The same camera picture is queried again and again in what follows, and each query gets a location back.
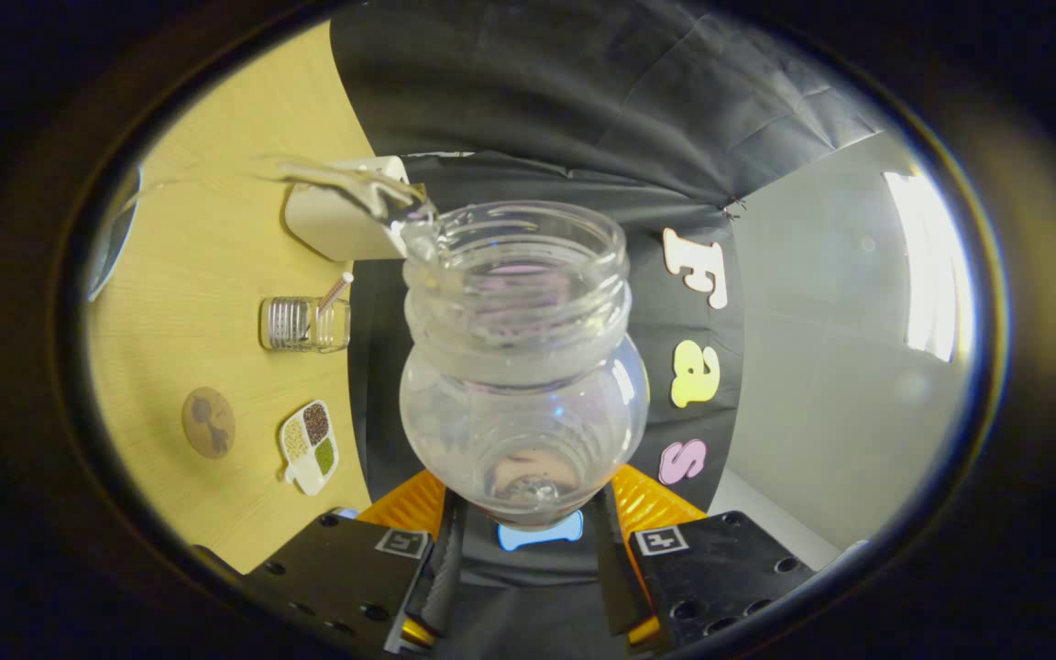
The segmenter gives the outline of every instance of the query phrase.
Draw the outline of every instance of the yellow letter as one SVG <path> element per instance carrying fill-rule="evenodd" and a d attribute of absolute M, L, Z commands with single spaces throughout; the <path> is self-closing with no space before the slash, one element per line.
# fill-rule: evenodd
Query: yellow letter
<path fill-rule="evenodd" d="M 699 350 L 691 339 L 675 346 L 675 381 L 671 383 L 671 400 L 686 408 L 687 401 L 712 400 L 719 389 L 719 356 L 708 346 Z"/>

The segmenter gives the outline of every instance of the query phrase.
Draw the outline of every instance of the glass jar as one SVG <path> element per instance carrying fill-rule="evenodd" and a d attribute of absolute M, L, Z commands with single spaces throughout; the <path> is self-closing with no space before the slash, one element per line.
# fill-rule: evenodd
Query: glass jar
<path fill-rule="evenodd" d="M 498 523 L 559 523 L 645 427 L 622 229 L 581 206 L 503 202 L 402 238 L 414 347 L 399 402 L 415 454 Z"/>
<path fill-rule="evenodd" d="M 268 351 L 343 351 L 348 345 L 350 309 L 341 298 L 329 302 L 323 312 L 320 298 L 264 298 L 260 303 L 260 344 Z"/>

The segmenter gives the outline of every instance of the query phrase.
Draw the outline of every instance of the seeds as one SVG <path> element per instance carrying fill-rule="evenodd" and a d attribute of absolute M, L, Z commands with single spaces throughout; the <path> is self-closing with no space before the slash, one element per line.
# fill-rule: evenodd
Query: seeds
<path fill-rule="evenodd" d="M 296 460 L 307 451 L 304 434 L 301 432 L 301 422 L 298 419 L 289 419 L 284 427 L 284 447 L 288 448 L 289 460 Z"/>
<path fill-rule="evenodd" d="M 316 464 L 320 467 L 320 473 L 322 475 L 327 475 L 328 469 L 332 469 L 332 439 L 325 438 L 323 442 L 320 442 L 316 447 Z"/>
<path fill-rule="evenodd" d="M 328 414 L 323 410 L 323 406 L 312 404 L 304 409 L 304 426 L 309 431 L 309 441 L 312 447 L 328 434 Z"/>

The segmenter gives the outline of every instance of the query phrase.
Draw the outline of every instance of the straw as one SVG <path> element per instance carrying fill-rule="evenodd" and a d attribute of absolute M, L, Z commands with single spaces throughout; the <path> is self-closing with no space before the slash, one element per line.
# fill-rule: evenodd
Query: straw
<path fill-rule="evenodd" d="M 344 289 L 347 288 L 348 285 L 352 283 L 353 283 L 353 274 L 341 272 L 340 279 L 336 280 L 335 283 L 332 284 L 332 288 L 328 288 L 328 293 L 325 294 L 325 296 L 323 296 L 323 299 L 320 301 L 320 304 L 317 305 L 316 308 L 317 316 L 322 315 L 323 309 L 325 309 L 326 306 L 331 305 L 332 301 L 335 301 L 337 299 L 337 296 L 340 296 L 340 294 L 343 293 Z"/>

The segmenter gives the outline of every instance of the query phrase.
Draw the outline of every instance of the round coaster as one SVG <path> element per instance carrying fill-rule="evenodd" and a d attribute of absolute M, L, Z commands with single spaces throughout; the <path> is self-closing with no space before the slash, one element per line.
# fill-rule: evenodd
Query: round coaster
<path fill-rule="evenodd" d="M 222 458 L 234 447 L 234 412 L 212 388 L 199 388 L 185 397 L 182 428 L 190 447 L 206 458 Z"/>

